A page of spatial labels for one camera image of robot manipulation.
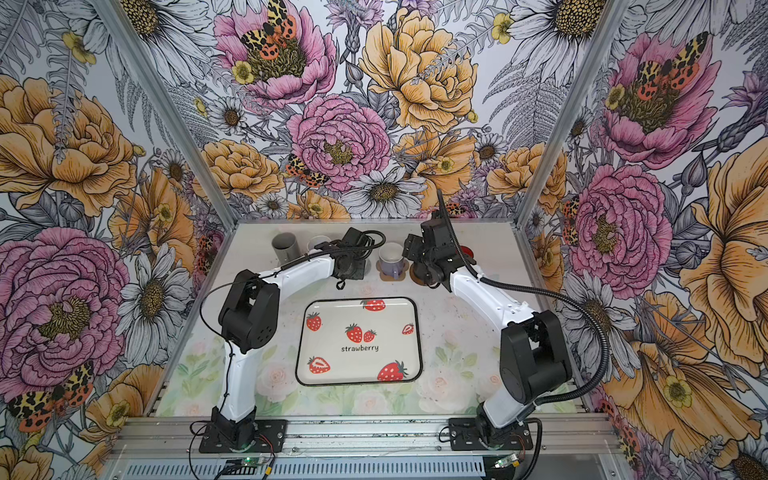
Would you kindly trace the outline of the cork paw print coaster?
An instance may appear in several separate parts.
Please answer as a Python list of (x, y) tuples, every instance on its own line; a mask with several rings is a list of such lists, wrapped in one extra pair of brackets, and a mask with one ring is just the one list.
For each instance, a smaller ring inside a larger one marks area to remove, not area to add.
[(388, 263), (378, 260), (376, 262), (376, 269), (379, 272), (379, 277), (382, 281), (400, 282), (407, 277), (410, 269), (410, 262), (406, 259), (401, 259), (396, 263)]

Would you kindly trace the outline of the aluminium front rail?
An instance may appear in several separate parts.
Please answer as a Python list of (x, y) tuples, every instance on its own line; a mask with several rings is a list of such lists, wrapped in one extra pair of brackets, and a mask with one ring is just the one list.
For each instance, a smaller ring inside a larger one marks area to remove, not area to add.
[[(618, 454), (619, 440), (603, 414), (538, 413), (543, 455)], [(449, 425), (450, 415), (295, 416), (273, 448), (283, 458), (335, 458), (455, 455), (463, 436)], [(193, 417), (130, 420), (117, 434), (111, 460), (184, 460), (242, 457), (242, 452), (202, 453), (204, 434)]]

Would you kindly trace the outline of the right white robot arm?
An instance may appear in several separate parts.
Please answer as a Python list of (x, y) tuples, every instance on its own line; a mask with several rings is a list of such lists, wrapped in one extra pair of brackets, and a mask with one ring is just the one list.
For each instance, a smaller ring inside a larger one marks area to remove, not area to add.
[(523, 422), (540, 397), (572, 379), (557, 316), (549, 310), (536, 312), (506, 289), (490, 285), (463, 254), (448, 218), (435, 216), (423, 222), (421, 233), (405, 240), (403, 255), (422, 283), (444, 287), (499, 331), (502, 386), (481, 403), (482, 426), (499, 430)]

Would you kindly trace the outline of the white lilac handled mug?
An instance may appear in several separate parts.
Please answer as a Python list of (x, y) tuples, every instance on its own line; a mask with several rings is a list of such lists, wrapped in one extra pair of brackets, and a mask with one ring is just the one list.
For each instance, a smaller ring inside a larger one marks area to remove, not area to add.
[(387, 242), (378, 250), (378, 260), (388, 263), (396, 263), (403, 257), (403, 245), (396, 242)]

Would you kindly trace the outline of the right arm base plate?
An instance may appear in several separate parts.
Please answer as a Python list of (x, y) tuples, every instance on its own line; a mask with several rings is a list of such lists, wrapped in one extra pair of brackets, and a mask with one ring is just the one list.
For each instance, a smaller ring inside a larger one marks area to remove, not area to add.
[(521, 451), (534, 447), (527, 426), (513, 422), (497, 428), (482, 416), (450, 418), (448, 435), (453, 451)]

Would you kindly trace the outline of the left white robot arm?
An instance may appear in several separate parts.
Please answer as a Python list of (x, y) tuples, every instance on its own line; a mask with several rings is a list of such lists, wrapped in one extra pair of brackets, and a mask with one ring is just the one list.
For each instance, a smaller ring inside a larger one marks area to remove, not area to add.
[(363, 279), (367, 258), (385, 242), (381, 232), (350, 227), (342, 239), (322, 242), (272, 270), (245, 269), (235, 276), (218, 314), (229, 352), (224, 390), (211, 414), (211, 426), (226, 442), (242, 449), (256, 436), (254, 352), (274, 337), (281, 302), (328, 278), (336, 279), (339, 289)]

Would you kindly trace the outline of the scratched brown wooden round coaster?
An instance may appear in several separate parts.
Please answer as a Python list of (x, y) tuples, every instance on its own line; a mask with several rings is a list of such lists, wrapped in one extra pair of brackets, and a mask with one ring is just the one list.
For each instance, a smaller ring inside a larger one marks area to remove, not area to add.
[(418, 278), (416, 276), (415, 271), (413, 269), (409, 270), (409, 276), (410, 276), (411, 280), (414, 283), (416, 283), (417, 285), (419, 285), (419, 286), (426, 286), (426, 284), (420, 278)]

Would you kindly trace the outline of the white strawberry serving tray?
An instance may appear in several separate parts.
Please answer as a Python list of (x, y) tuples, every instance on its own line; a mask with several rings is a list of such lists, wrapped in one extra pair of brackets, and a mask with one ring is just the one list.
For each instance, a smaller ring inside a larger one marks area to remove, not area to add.
[(413, 300), (319, 300), (305, 309), (295, 369), (300, 385), (413, 382), (423, 368)]

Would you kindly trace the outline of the grey mug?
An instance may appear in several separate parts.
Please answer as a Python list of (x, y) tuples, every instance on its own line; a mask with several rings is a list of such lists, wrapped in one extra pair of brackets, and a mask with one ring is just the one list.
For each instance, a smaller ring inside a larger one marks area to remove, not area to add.
[(297, 260), (302, 255), (297, 237), (290, 232), (277, 234), (271, 240), (271, 246), (280, 266), (287, 265), (288, 263)]

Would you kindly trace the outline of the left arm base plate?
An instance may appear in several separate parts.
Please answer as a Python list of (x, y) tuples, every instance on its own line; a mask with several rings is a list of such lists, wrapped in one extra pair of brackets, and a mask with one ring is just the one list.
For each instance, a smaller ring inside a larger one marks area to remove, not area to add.
[(202, 454), (280, 453), (287, 426), (282, 419), (210, 422), (197, 449)]

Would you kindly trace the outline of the left aluminium corner post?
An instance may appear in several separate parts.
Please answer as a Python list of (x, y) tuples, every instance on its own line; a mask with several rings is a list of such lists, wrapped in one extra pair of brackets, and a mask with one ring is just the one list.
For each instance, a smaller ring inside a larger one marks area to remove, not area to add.
[(179, 110), (163, 84), (142, 41), (135, 33), (119, 1), (96, 1), (94, 8), (112, 35), (118, 50), (124, 55), (129, 69), (136, 75), (145, 93), (156, 108), (163, 125), (168, 128), (177, 148), (190, 164), (196, 179), (209, 199), (227, 232), (237, 227), (237, 217), (215, 182), (200, 150), (182, 121)]

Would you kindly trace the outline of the aluminium corner post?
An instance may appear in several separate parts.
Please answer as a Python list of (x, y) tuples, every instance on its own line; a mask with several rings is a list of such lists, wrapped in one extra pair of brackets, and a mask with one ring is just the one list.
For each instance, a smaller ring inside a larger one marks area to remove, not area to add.
[(142, 41), (135, 33), (119, 1), (96, 1), (94, 8), (112, 35), (118, 50), (124, 55), (129, 69), (136, 75), (145, 93), (156, 108), (163, 125), (168, 128), (177, 148), (190, 164), (196, 179), (209, 199), (227, 232), (237, 227), (237, 217), (215, 182), (200, 150), (182, 121), (179, 110), (163, 84)]
[(531, 183), (527, 188), (523, 203), (515, 217), (515, 227), (522, 231), (530, 218), (534, 207), (546, 186), (549, 175), (555, 168), (570, 127), (577, 117), (582, 101), (586, 98), (589, 87), (594, 81), (604, 58), (610, 52), (614, 37), (619, 31), (622, 19), (628, 8), (628, 1), (608, 1), (597, 24), (591, 45), (586, 51), (584, 61), (574, 76), (573, 84), (566, 101), (554, 124), (554, 129), (546, 142), (541, 161)]

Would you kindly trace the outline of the right aluminium corner post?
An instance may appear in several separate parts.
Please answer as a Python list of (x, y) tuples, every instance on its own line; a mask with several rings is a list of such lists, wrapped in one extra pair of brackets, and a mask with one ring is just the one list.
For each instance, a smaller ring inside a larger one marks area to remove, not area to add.
[(522, 231), (530, 218), (534, 207), (546, 186), (549, 175), (555, 168), (570, 127), (577, 117), (582, 101), (586, 98), (589, 87), (594, 81), (604, 58), (610, 52), (614, 37), (619, 31), (622, 19), (628, 8), (628, 1), (608, 1), (597, 24), (591, 45), (586, 51), (584, 61), (574, 76), (573, 84), (566, 101), (554, 124), (554, 129), (546, 142), (541, 161), (531, 183), (527, 188), (523, 203), (515, 217), (515, 227)]

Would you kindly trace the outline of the blue floral mug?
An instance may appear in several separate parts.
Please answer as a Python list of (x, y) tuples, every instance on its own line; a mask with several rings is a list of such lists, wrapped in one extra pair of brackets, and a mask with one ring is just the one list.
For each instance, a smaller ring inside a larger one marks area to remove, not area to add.
[(322, 251), (331, 242), (331, 238), (325, 235), (317, 235), (307, 242), (307, 252)]

